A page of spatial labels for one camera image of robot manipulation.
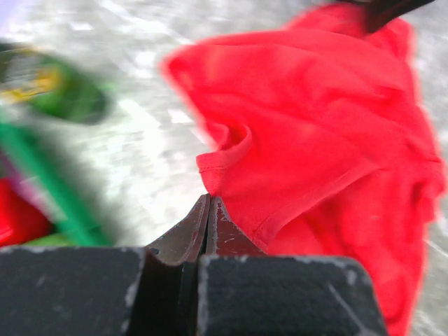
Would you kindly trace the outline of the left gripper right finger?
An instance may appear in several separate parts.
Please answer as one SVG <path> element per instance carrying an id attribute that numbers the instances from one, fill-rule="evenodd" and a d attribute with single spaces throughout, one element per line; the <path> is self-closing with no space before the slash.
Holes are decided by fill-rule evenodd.
<path id="1" fill-rule="evenodd" d="M 199 335 L 385 335 L 372 280 L 351 258 L 265 255 L 214 198 L 199 262 Z"/>

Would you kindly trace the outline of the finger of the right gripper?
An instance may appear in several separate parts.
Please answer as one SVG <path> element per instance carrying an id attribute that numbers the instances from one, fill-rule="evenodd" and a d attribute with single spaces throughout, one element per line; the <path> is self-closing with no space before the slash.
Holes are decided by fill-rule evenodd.
<path id="1" fill-rule="evenodd" d="M 361 31 L 373 34 L 401 15 L 427 6 L 434 0 L 336 0 L 333 3 L 353 4 L 361 11 Z"/>

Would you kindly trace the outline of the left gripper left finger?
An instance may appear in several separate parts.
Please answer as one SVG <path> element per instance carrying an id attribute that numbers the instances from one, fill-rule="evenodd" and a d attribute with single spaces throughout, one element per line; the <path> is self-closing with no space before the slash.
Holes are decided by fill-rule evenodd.
<path id="1" fill-rule="evenodd" d="M 1 250 L 2 335 L 194 335 L 208 196 L 145 247 Z"/>

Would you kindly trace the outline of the red t-shirt garment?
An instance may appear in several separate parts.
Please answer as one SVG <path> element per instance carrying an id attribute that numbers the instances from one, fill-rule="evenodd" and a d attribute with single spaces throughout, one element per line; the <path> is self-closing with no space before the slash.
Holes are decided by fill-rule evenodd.
<path id="1" fill-rule="evenodd" d="M 208 38 L 162 62 L 214 150 L 208 193 L 272 255 L 349 256 L 369 272 L 390 335 L 406 335 L 445 164 L 401 19 L 373 34 L 336 3 L 283 28 Z"/>

